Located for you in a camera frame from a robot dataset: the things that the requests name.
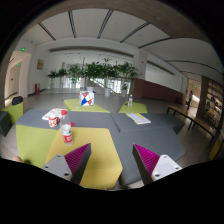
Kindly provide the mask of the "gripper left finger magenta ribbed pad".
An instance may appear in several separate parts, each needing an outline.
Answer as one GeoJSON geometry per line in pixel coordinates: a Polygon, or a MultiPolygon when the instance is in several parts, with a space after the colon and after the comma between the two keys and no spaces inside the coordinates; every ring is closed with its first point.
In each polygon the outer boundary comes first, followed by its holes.
{"type": "Polygon", "coordinates": [[[66,155],[57,154],[42,169],[79,185],[91,155],[91,144],[83,145],[66,155]]]}

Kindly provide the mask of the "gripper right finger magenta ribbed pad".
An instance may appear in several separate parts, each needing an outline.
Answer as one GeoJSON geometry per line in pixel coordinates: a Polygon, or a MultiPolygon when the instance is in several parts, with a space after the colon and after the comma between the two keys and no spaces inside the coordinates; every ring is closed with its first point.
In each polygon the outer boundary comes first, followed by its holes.
{"type": "Polygon", "coordinates": [[[147,148],[134,144],[132,154],[144,185],[181,170],[168,155],[157,155],[147,148]]]}

